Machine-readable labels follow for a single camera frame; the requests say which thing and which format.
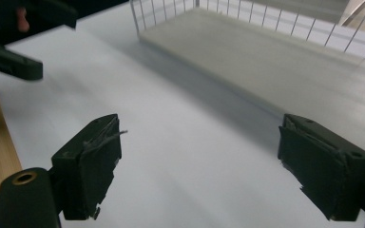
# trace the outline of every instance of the wire rack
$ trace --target wire rack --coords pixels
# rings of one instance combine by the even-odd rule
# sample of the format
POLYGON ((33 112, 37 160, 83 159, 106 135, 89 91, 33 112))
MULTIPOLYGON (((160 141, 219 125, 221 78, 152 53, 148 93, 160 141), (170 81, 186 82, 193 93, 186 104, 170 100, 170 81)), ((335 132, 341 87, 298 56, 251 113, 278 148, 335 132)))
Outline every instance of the wire rack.
POLYGON ((330 0, 130 0, 138 34, 193 8, 211 10, 266 29, 365 58, 365 2, 350 13, 330 0))

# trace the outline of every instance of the dish rack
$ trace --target dish rack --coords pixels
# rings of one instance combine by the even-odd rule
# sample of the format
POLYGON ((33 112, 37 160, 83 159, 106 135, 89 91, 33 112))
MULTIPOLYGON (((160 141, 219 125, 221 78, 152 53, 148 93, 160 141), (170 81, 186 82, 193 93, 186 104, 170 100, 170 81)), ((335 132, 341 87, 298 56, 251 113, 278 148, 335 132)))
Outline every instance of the dish rack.
POLYGON ((298 0, 130 0, 130 6, 138 34, 201 8, 365 58, 365 12, 360 12, 365 11, 365 2, 352 13, 344 13, 323 7, 324 1, 328 0, 314 5, 298 0), (350 21, 353 26, 345 26, 350 21))

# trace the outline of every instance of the white tabletop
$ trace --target white tabletop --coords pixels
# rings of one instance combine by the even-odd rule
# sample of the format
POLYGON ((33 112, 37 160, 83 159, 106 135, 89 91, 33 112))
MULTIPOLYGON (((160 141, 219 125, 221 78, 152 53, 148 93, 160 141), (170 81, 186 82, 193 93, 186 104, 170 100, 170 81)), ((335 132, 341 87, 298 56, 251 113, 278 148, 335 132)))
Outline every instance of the white tabletop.
POLYGON ((63 227, 363 227, 327 221, 277 159, 281 119, 138 41, 128 5, 10 46, 45 79, 0 75, 0 101, 24 168, 91 120, 118 113, 123 158, 93 221, 63 227))

